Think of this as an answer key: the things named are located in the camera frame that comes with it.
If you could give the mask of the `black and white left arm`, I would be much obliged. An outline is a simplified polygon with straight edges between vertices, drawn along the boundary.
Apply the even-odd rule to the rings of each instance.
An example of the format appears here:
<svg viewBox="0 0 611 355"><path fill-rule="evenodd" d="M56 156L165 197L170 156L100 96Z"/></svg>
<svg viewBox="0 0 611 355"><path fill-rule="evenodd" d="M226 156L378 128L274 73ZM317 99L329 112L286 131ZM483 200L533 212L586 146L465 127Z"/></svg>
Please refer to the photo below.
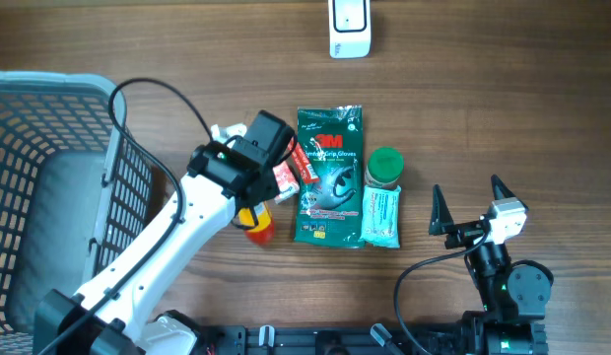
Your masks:
<svg viewBox="0 0 611 355"><path fill-rule="evenodd" d="M114 262L67 297L50 291L34 318L35 354L193 354L201 334L179 313L150 315L174 279L240 209L278 192L273 169L296 139L263 110L245 135L199 146L176 192Z"/></svg>

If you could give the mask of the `green lid jar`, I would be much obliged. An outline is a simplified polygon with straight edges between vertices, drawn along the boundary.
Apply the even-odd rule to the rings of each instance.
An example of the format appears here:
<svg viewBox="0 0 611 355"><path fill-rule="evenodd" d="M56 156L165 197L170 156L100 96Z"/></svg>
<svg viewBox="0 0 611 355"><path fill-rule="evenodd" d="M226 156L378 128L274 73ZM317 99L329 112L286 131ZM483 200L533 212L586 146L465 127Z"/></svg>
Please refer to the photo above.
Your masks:
<svg viewBox="0 0 611 355"><path fill-rule="evenodd" d="M380 147L368 159L365 184L371 187L392 189L396 186L403 171L403 156L392 147Z"/></svg>

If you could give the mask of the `green 3M gloves packet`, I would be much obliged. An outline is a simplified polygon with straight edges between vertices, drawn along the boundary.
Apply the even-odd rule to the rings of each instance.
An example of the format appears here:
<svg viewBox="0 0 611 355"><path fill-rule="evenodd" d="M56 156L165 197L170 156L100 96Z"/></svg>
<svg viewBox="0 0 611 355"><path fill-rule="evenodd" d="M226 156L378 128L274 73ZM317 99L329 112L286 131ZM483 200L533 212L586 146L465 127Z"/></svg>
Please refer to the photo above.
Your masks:
<svg viewBox="0 0 611 355"><path fill-rule="evenodd" d="M295 241L361 249L363 110L360 106L298 109L299 149L317 180L303 180Z"/></svg>

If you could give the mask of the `red sauce bottle green cap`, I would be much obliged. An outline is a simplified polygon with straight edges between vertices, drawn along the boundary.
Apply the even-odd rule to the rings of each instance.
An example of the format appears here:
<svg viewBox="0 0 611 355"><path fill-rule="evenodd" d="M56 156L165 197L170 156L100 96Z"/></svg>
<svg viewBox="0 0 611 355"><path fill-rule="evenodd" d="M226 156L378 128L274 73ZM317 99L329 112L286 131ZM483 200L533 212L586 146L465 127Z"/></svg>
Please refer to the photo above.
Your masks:
<svg viewBox="0 0 611 355"><path fill-rule="evenodd" d="M244 233L256 245L267 246L275 236L275 223L266 202L238 212L239 223L245 226Z"/></svg>

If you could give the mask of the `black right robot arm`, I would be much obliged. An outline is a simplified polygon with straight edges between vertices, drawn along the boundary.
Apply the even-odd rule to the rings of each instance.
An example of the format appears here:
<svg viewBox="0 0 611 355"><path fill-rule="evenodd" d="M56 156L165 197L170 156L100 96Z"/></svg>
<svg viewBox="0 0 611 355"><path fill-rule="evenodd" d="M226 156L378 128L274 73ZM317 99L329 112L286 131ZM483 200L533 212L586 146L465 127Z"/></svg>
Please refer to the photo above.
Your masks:
<svg viewBox="0 0 611 355"><path fill-rule="evenodd" d="M429 233L445 236L447 249L461 249L483 309L467 311L453 333L458 354L546 354L544 325L554 276L533 261L513 261L507 240L519 235L528 206L491 177L494 200L477 220L455 223L441 188L433 187Z"/></svg>

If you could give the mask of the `red stick sachet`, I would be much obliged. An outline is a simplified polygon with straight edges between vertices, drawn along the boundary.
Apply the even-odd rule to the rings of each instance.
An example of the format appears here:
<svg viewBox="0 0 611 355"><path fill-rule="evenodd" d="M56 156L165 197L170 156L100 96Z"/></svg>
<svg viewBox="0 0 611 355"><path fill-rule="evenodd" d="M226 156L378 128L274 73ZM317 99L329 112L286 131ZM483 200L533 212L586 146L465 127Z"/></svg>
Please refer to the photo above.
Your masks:
<svg viewBox="0 0 611 355"><path fill-rule="evenodd" d="M290 150L291 158L297 167L302 182L304 184L319 182L320 177L315 172L306 152L303 150L296 137L291 140L288 149Z"/></svg>

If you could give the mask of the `red white small box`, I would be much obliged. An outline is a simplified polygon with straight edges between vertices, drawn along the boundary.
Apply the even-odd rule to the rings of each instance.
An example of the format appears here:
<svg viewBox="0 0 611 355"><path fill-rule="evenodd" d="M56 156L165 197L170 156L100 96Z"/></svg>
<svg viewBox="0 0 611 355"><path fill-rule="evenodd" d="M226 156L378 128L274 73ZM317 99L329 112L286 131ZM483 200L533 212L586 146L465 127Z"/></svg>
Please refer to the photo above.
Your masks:
<svg viewBox="0 0 611 355"><path fill-rule="evenodd" d="M273 172L279 187L279 193L274 197L274 201L277 204L282 203L300 191L300 184L287 162L274 167Z"/></svg>

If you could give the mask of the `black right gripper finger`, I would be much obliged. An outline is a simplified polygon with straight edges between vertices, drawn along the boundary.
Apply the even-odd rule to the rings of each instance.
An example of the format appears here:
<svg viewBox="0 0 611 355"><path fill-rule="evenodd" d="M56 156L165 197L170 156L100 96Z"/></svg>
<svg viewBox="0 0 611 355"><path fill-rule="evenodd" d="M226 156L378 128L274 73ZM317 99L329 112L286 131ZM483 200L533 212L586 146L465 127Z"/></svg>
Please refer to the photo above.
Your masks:
<svg viewBox="0 0 611 355"><path fill-rule="evenodd" d="M429 234L439 236L450 233L454 228L454 221L438 184L433 187L433 207Z"/></svg>
<svg viewBox="0 0 611 355"><path fill-rule="evenodd" d="M498 175L491 176L491 184L495 200L515 197L515 194L505 185Z"/></svg>

